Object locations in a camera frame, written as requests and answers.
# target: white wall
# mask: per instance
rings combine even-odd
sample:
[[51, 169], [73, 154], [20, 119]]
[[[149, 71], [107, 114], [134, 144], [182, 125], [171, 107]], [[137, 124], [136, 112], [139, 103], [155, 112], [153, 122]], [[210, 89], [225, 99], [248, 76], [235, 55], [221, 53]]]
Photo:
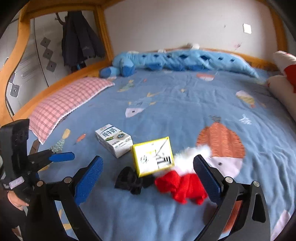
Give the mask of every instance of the white wall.
[[125, 0], [105, 15], [115, 54], [188, 42], [231, 51], [241, 44], [236, 51], [266, 60], [277, 51], [270, 11], [256, 0]]

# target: pink checkered pillow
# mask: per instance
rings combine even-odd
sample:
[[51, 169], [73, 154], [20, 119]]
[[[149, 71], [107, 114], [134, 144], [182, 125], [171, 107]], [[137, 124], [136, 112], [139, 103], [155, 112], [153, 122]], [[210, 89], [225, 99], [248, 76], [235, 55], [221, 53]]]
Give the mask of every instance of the pink checkered pillow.
[[52, 133], [59, 121], [114, 83], [96, 77], [74, 81], [41, 101], [29, 116], [29, 129], [41, 144]]

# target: wooden bed frame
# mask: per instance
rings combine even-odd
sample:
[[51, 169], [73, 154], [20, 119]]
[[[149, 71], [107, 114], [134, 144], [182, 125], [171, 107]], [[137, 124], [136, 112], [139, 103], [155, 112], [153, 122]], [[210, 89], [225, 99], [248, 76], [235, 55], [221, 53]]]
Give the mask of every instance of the wooden bed frame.
[[[0, 71], [0, 126], [15, 120], [28, 118], [34, 108], [44, 98], [50, 96], [54, 92], [58, 91], [59, 89], [63, 88], [64, 86], [78, 78], [86, 76], [98, 76], [100, 69], [111, 65], [114, 53], [106, 26], [104, 10], [120, 1], [123, 0], [30, 0], [22, 8], [18, 21], [17, 42], [11, 55], [9, 56], [9, 59]], [[269, 7], [265, 0], [257, 1], [262, 2]], [[17, 68], [29, 40], [30, 19], [55, 12], [77, 10], [93, 11], [98, 33], [100, 33], [100, 37], [106, 49], [105, 58], [100, 62], [87, 66], [86, 68], [83, 68], [73, 74], [66, 76], [65, 78], [62, 78], [55, 84], [40, 92], [37, 96], [35, 96], [27, 104], [25, 104], [14, 116], [11, 116], [6, 104], [6, 88], [9, 78]], [[270, 8], [270, 11], [276, 30], [278, 50], [287, 51], [287, 39], [282, 20], [272, 8]], [[259, 58], [251, 57], [246, 54], [216, 49], [208, 50], [233, 53], [244, 58], [252, 67], [265, 70], [277, 70], [277, 67], [273, 63]]]

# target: blue plush pillow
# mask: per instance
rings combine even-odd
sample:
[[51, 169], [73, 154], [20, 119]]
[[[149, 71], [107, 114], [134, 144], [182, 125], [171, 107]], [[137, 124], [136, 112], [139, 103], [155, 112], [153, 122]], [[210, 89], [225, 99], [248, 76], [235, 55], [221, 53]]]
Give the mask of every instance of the blue plush pillow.
[[101, 77], [118, 75], [130, 76], [135, 69], [147, 68], [152, 71], [163, 68], [173, 71], [225, 70], [259, 78], [257, 72], [241, 57], [204, 50], [180, 50], [169, 53], [122, 53], [113, 60], [113, 68], [103, 69]]

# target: white tag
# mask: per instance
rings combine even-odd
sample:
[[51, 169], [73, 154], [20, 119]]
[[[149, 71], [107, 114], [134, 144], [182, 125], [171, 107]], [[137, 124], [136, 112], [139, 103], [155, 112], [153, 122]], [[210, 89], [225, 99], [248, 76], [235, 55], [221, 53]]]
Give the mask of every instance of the white tag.
[[246, 34], [251, 34], [252, 33], [251, 25], [244, 23], [243, 27], [244, 27], [244, 32]]
[[15, 179], [15, 180], [11, 181], [11, 182], [9, 183], [9, 187], [10, 187], [10, 189], [14, 189], [14, 188], [17, 187], [18, 185], [21, 185], [24, 181], [25, 181], [25, 180], [24, 180], [23, 177], [19, 177], [19, 178]]

